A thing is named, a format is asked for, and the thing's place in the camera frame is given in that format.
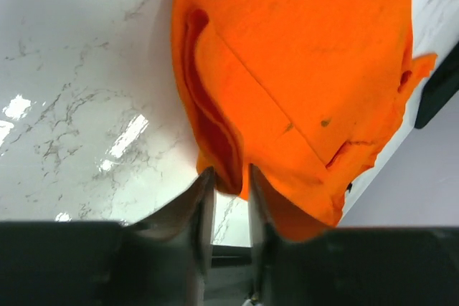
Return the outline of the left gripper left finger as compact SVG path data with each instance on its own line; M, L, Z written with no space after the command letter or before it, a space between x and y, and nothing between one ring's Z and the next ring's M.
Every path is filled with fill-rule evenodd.
M3 221L3 305L202 305L213 168L134 224Z

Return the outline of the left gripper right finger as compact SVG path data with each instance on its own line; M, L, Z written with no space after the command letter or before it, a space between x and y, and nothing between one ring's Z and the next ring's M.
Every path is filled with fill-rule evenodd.
M458 229L332 229L250 166L253 290L263 305L456 305Z

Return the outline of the orange t shirt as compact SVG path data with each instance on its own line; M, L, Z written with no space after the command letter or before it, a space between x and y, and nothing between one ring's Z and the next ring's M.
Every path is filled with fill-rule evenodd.
M348 185L374 166L435 66L413 57L412 0L174 0L179 95L218 190L274 187L294 241L339 223Z

